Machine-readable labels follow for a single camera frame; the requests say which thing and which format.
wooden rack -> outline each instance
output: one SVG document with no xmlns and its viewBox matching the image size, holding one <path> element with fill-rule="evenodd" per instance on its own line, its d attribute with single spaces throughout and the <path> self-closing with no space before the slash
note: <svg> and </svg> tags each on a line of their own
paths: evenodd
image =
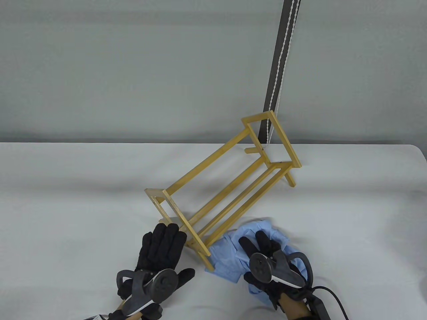
<svg viewBox="0 0 427 320">
<path fill-rule="evenodd" d="M 271 124 L 276 129 L 277 134 L 279 135 L 280 140 L 282 141 L 286 151 L 288 152 L 291 161 L 283 162 L 271 162 L 265 153 L 263 147 L 261 146 L 260 141 L 258 140 L 253 128 L 251 127 L 252 122 L 262 121 L 269 119 Z M 166 201 L 175 214 L 179 217 L 183 225 L 180 230 L 187 231 L 193 236 L 190 240 L 187 241 L 186 246 L 195 250 L 195 252 L 200 256 L 206 267 L 213 271 L 214 267 L 207 259 L 211 255 L 209 252 L 209 247 L 216 242 L 222 235 L 229 230 L 233 224 L 235 224 L 239 218 L 248 211 L 256 201 L 258 201 L 267 191 L 273 187 L 283 176 L 285 176 L 291 187 L 295 186 L 295 181 L 290 174 L 292 168 L 301 168 L 301 163 L 293 150 L 288 138 L 286 137 L 285 132 L 280 126 L 276 115 L 273 111 L 267 111 L 253 116 L 242 118 L 243 125 L 245 126 L 244 130 L 240 132 L 233 139 L 228 141 L 213 154 L 203 160 L 200 164 L 190 170 L 182 178 L 176 181 L 173 185 L 166 189 L 145 189 L 146 194 L 149 196 L 155 207 L 159 210 L 160 214 L 163 216 L 163 219 L 160 222 L 165 224 L 172 223 L 171 218 L 167 215 L 166 211 L 161 206 L 163 201 Z M 191 179 L 197 176 L 205 168 L 211 165 L 216 161 L 220 156 L 225 154 L 243 138 L 248 136 L 251 138 L 255 147 L 246 148 L 245 153 L 259 153 L 260 157 L 251 164 L 245 171 L 238 175 L 232 182 L 230 182 L 222 191 L 220 191 L 216 196 L 214 196 L 208 203 L 206 203 L 199 211 L 197 211 L 189 220 L 187 220 L 182 214 L 181 210 L 172 199 L 172 195 L 181 189 L 185 184 L 187 184 Z M 267 166 L 267 169 L 262 173 L 254 182 L 252 182 L 245 190 L 243 190 L 232 202 L 230 202 L 220 213 L 218 213 L 207 225 L 205 225 L 199 233 L 197 233 L 193 226 L 201 218 L 207 215 L 219 202 L 221 202 L 227 195 L 229 195 L 238 185 L 240 185 L 247 177 L 255 172 L 262 164 Z M 278 169 L 275 173 L 260 189 L 258 189 L 245 203 L 243 203 L 240 208 L 238 208 L 229 218 L 227 218 L 219 227 L 215 229 L 204 241 L 202 237 L 214 228 L 219 221 L 225 217 L 240 201 L 243 200 L 255 187 L 260 184 L 268 175 L 270 175 L 274 170 Z"/>
</svg>

white beaded chain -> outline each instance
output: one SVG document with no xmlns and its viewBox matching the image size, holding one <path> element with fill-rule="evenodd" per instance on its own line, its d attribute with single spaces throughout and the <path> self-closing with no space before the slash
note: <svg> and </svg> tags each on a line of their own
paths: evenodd
<svg viewBox="0 0 427 320">
<path fill-rule="evenodd" d="M 273 92 L 271 94 L 270 105 L 269 105 L 269 108 L 268 108 L 269 111 L 271 110 L 271 105 L 272 105 L 272 102 L 273 102 L 273 96 L 274 96 L 274 92 L 276 90 L 277 79 L 278 79 L 278 75 L 279 75 L 279 72 L 280 72 L 280 60 L 282 59 L 283 50 L 285 48 L 285 43 L 286 43 L 286 38 L 287 38 L 287 35 L 288 35 L 288 31 L 289 31 L 289 24 L 290 24 L 290 20 L 291 20 L 291 16 L 292 16 L 292 9 L 293 9 L 294 2 L 295 2 L 295 0 L 292 0 L 291 9 L 290 9 L 290 12 L 289 12 L 289 17 L 288 17 L 288 24 L 286 25 L 285 38 L 283 40 L 282 50 L 280 51 L 279 61 L 278 61 L 278 65 L 277 65 L 276 79 L 275 79 L 274 86 L 273 86 Z M 282 93 L 283 79 L 284 79 L 284 75 L 285 75 L 285 68 L 286 68 L 286 63 L 288 61 L 288 57 L 289 57 L 289 49 L 291 48 L 291 41 L 292 41 L 292 36 L 293 36 L 294 29 L 295 29 L 296 15 L 297 15 L 298 9 L 299 9 L 299 2 L 300 2 L 300 0 L 297 0 L 296 8 L 295 8 L 295 15 L 294 15 L 294 19 L 293 19 L 293 22 L 292 22 L 291 35 L 290 35 L 290 38 L 289 38 L 288 50 L 286 52 L 285 63 L 283 65 L 282 81 L 280 82 L 279 94 L 277 96 L 276 108 L 275 108 L 276 115 L 278 114 L 278 111 L 279 111 L 280 95 Z M 269 121 L 267 119 L 267 145 L 270 144 L 271 138 L 273 136 L 273 131 L 274 131 L 274 126 L 273 126 L 272 129 L 271 129 L 271 132 L 269 132 L 269 124 L 268 124 L 268 122 Z"/>
</svg>

black cord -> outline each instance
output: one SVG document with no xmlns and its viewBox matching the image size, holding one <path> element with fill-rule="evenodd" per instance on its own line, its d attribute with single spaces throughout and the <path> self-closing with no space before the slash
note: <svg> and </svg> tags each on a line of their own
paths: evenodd
<svg viewBox="0 0 427 320">
<path fill-rule="evenodd" d="M 323 290 L 326 290 L 327 292 L 329 292 L 330 294 L 332 294 L 332 295 L 333 295 L 333 297 L 335 298 L 335 300 L 338 302 L 338 305 L 339 305 L 339 307 L 341 308 L 341 311 L 342 311 L 342 314 L 344 315 L 345 320 L 348 320 L 348 316 L 347 316 L 347 314 L 345 313 L 344 307 L 342 306 L 342 303 L 341 303 L 341 301 L 338 299 L 338 297 L 336 296 L 336 294 L 335 294 L 331 289 L 329 289 L 329 288 L 327 288 L 327 287 L 323 287 L 323 286 L 321 286 L 321 285 L 319 285 L 319 286 L 317 286 L 317 287 L 314 287 L 314 288 L 312 289 L 312 292 L 314 292 L 314 291 L 315 291 L 315 290 L 317 290 L 317 289 L 323 289 Z"/>
</svg>

black glove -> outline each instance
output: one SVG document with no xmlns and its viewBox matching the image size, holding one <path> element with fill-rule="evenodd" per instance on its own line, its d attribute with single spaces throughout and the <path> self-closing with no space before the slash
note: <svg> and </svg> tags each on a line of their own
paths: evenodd
<svg viewBox="0 0 427 320">
<path fill-rule="evenodd" d="M 252 254 L 259 252 L 265 255 L 266 257 L 272 257 L 273 253 L 277 250 L 281 250 L 281 246 L 278 242 L 274 240 L 270 240 L 268 236 L 263 231 L 257 231 L 255 234 L 255 238 L 257 240 L 259 250 L 257 247 L 249 240 L 247 237 L 241 237 L 239 239 L 239 244 L 242 246 L 243 250 L 246 252 L 248 257 L 250 258 Z M 293 271 L 301 274 L 296 266 L 292 263 L 290 267 Z M 269 283 L 263 283 L 255 279 L 254 275 L 251 272 L 246 272 L 243 276 L 244 280 L 261 291 L 267 293 L 270 301 L 273 304 L 274 309 L 277 310 L 278 301 L 280 299 L 280 295 L 282 293 L 292 295 L 293 288 L 276 281 L 271 281 Z"/>
<path fill-rule="evenodd" d="M 161 307 L 157 303 L 152 303 L 148 307 L 144 308 L 144 315 L 142 320 L 159 320 L 161 318 Z M 116 310 L 108 315 L 108 320 L 126 320 L 128 316 L 125 316 L 121 310 Z"/>
<path fill-rule="evenodd" d="M 179 231 L 177 224 L 169 224 L 167 227 L 163 223 L 158 224 L 153 232 L 146 233 L 142 238 L 142 247 L 135 270 L 149 270 L 155 275 L 163 269 L 175 269 L 186 240 L 186 233 Z M 190 281 L 194 274 L 195 271 L 192 268 L 184 269 L 178 273 L 177 289 Z M 117 294 L 122 299 L 127 299 L 132 294 L 132 280 L 126 280 Z M 158 306 L 158 309 L 160 308 L 160 305 L 155 303 L 147 308 L 152 308 L 153 305 Z M 150 314 L 147 312 L 147 308 L 141 312 L 149 319 Z"/>
</svg>

white table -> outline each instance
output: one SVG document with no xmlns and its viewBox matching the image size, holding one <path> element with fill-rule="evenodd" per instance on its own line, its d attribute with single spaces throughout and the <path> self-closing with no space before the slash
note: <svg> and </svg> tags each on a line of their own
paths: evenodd
<svg viewBox="0 0 427 320">
<path fill-rule="evenodd" d="M 80 320 L 112 311 L 120 301 L 117 271 L 135 266 L 142 235 L 160 218 L 144 188 L 169 186 L 218 147 L 0 144 L 1 318 Z M 174 195 L 187 215 L 254 161 L 244 147 Z M 296 188 L 279 182 L 239 223 L 271 219 L 309 257 L 315 285 L 334 290 L 351 319 L 424 319 L 427 163 L 420 150 L 294 148 L 303 164 L 292 170 Z M 268 153 L 281 160 L 282 149 L 271 145 Z M 235 285 L 204 272 L 189 249 L 177 269 L 186 267 L 196 277 L 163 303 L 162 319 L 285 319 L 250 296 L 243 279 Z M 319 296 L 332 319 L 343 319 L 328 293 Z"/>
</svg>

